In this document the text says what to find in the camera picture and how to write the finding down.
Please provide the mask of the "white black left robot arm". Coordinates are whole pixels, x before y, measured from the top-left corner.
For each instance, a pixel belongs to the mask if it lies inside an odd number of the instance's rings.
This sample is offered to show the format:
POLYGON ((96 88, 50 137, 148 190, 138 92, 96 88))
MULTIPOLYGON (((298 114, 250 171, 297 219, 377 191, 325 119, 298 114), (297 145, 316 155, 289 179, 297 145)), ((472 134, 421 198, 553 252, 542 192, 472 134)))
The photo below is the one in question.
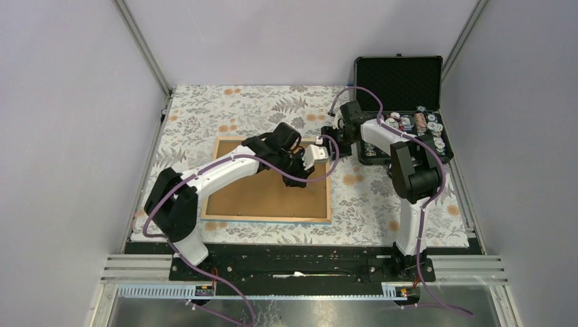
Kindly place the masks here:
POLYGON ((301 135, 286 123, 272 132, 245 139, 229 153, 184 172, 162 170, 149 194, 144 209, 148 215, 142 233, 150 236, 154 223, 186 262, 185 271, 196 280, 211 273, 209 252, 196 230, 198 207, 210 195, 263 170, 275 170, 288 187, 306 187, 317 161, 328 158, 323 141, 317 139, 304 149, 301 135))

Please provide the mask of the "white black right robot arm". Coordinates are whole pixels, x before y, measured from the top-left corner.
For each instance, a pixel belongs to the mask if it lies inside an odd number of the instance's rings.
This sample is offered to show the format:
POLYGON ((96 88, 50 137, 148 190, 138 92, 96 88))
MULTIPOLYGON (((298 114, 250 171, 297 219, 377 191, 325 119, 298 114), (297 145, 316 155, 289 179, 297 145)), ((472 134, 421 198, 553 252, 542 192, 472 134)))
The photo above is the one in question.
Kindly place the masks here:
POLYGON ((363 141, 390 157, 390 174, 394 190, 401 199, 400 231, 393 244, 391 272, 407 281, 426 261, 423 235, 427 223, 427 206, 446 185, 443 164, 431 136, 415 136, 387 123, 382 114, 372 118, 361 110, 357 101, 340 108, 332 107, 331 127, 322 129, 340 150, 363 141))

